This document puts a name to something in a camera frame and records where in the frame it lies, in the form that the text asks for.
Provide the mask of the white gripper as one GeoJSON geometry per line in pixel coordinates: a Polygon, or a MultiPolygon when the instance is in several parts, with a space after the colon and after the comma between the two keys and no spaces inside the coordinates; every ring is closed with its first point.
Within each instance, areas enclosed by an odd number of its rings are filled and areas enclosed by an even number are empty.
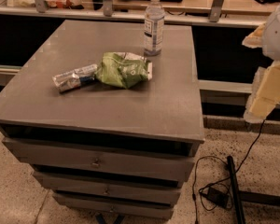
{"type": "Polygon", "coordinates": [[[262,122],[280,104],[280,4],[266,24],[246,36],[242,45],[251,49],[262,47],[263,54],[275,60],[268,68],[258,68],[245,105],[244,120],[262,122]]]}

